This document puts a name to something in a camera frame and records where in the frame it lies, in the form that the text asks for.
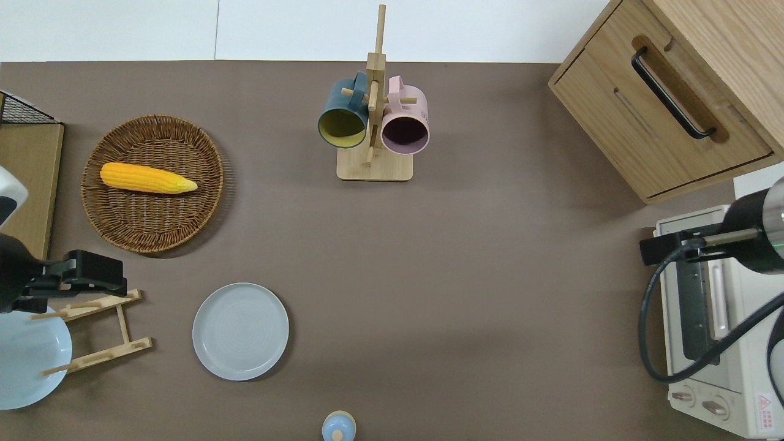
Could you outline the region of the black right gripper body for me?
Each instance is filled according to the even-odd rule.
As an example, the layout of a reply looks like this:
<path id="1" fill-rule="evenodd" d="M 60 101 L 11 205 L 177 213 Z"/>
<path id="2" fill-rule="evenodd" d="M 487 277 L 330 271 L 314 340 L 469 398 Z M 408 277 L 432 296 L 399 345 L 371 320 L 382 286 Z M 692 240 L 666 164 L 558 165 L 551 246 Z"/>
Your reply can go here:
<path id="1" fill-rule="evenodd" d="M 703 242 L 707 237 L 725 233 L 754 229 L 757 235 L 739 242 L 708 245 L 686 254 L 686 262 L 710 262 L 723 258 L 734 258 L 747 269 L 761 274 L 775 273 L 775 249 L 769 241 L 764 226 L 764 204 L 769 190 L 759 190 L 737 199 L 723 217 L 722 223 L 703 230 Z"/>

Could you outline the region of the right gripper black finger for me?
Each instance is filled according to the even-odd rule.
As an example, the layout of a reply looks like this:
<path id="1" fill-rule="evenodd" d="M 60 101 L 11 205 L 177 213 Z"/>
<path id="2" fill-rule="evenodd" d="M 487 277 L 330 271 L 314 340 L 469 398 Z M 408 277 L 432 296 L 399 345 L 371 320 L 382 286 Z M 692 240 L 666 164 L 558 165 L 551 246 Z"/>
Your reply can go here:
<path id="1" fill-rule="evenodd" d="M 667 233 L 639 241 L 639 254 L 644 266 L 657 265 L 681 245 L 680 233 Z"/>

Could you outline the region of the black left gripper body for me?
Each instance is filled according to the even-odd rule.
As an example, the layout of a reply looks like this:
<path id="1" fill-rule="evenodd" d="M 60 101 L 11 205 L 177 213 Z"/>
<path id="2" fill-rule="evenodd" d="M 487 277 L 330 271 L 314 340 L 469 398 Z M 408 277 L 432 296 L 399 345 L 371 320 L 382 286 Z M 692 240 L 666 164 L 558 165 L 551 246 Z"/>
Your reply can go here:
<path id="1" fill-rule="evenodd" d="M 75 287 L 61 288 L 65 271 L 75 269 L 76 252 L 64 255 L 61 262 L 38 260 L 17 238 L 1 234 L 1 309 L 2 313 L 47 311 L 50 298 L 73 298 Z"/>

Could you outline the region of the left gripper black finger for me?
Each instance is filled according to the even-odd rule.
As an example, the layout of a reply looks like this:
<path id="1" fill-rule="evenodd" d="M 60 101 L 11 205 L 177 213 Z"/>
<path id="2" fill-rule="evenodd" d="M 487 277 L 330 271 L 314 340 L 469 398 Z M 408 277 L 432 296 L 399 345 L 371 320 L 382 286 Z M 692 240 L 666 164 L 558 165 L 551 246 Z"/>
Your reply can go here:
<path id="1" fill-rule="evenodd" d="M 121 260 L 77 250 L 77 287 L 81 292 L 127 296 L 128 285 Z"/>
<path id="2" fill-rule="evenodd" d="M 48 301 L 52 298 L 75 298 L 78 294 L 89 293 L 89 290 L 59 290 L 58 288 L 29 288 L 21 296 L 22 312 L 46 313 Z"/>

